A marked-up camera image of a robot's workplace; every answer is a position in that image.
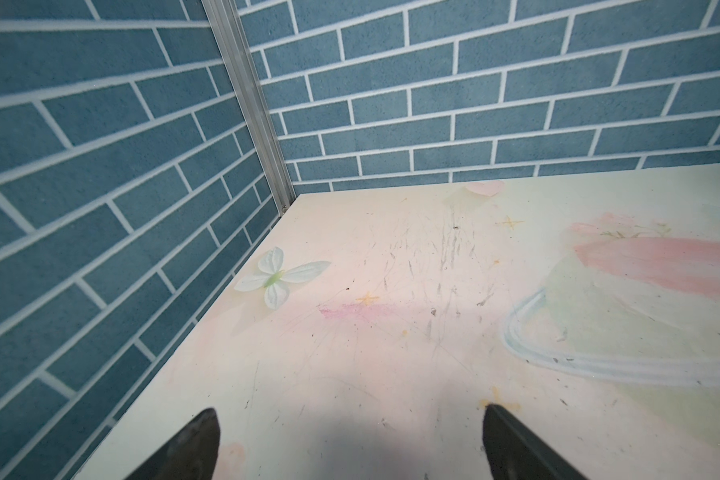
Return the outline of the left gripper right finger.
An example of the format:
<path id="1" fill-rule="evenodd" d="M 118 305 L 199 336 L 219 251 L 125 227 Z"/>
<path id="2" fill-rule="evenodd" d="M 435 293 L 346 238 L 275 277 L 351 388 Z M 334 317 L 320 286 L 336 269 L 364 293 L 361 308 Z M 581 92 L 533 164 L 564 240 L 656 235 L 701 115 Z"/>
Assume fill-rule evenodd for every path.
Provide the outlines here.
<path id="1" fill-rule="evenodd" d="M 586 479 L 502 405 L 486 407 L 482 439 L 494 479 Z"/>

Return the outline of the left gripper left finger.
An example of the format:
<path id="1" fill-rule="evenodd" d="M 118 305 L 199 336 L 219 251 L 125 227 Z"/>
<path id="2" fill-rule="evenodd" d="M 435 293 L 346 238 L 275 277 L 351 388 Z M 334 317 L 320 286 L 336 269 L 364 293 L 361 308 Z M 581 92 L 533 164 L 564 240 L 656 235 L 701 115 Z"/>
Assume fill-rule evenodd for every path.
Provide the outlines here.
<path id="1" fill-rule="evenodd" d="M 220 437 L 216 410 L 204 409 L 126 479 L 211 480 L 218 459 Z"/>

